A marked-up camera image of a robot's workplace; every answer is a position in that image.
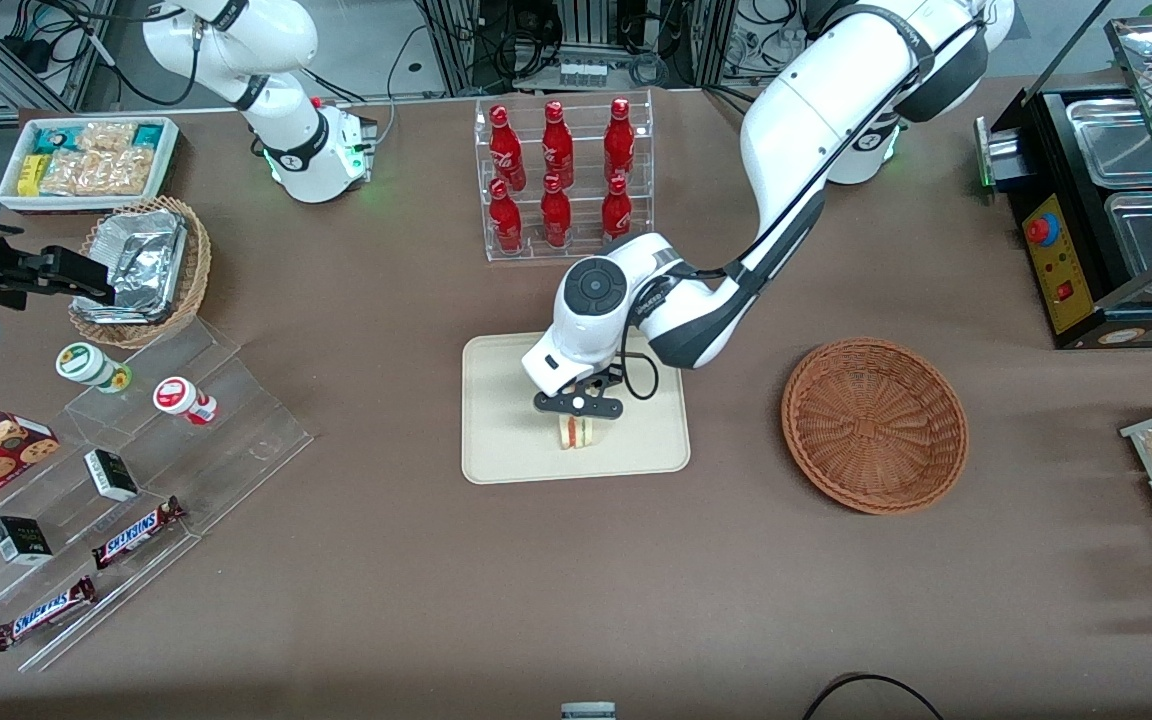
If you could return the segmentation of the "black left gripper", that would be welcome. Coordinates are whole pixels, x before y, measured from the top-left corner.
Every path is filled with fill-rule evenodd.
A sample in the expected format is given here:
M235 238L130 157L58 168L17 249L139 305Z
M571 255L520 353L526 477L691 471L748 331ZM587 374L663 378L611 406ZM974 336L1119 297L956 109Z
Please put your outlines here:
M602 397L604 393L617 384L626 382L626 366L605 366L577 381L568 382L561 389L562 395L584 395L589 397Z

